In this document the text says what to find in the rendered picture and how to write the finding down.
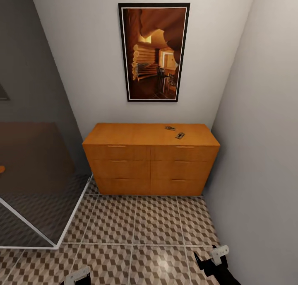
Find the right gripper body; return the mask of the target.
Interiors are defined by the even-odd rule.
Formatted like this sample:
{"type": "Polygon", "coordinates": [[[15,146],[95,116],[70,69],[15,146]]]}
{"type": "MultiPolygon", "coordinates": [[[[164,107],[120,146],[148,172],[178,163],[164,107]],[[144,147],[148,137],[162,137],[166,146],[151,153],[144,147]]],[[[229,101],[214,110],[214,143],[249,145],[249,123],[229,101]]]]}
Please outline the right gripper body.
{"type": "Polygon", "coordinates": [[[222,256],[221,258],[222,264],[220,265],[215,265],[215,263],[209,259],[209,260],[204,260],[203,262],[203,269],[204,273],[206,274],[206,276],[211,276],[214,275],[215,278],[218,280],[219,284],[221,285],[221,278],[224,274],[226,273],[230,273],[229,269],[228,269],[228,264],[227,264],[227,259],[225,256],[222,256]]]}

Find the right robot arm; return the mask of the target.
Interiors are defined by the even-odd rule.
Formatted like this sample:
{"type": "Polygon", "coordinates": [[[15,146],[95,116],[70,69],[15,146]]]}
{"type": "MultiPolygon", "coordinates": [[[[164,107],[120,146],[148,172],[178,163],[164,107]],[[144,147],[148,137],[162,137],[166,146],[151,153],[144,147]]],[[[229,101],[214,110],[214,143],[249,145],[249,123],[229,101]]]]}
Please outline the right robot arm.
{"type": "Polygon", "coordinates": [[[194,252],[200,270],[204,270],[207,277],[214,275],[220,285],[241,285],[228,269],[225,255],[229,253],[229,247],[227,245],[221,245],[219,247],[213,245],[213,248],[209,251],[212,258],[207,261],[201,261],[194,252]]]}

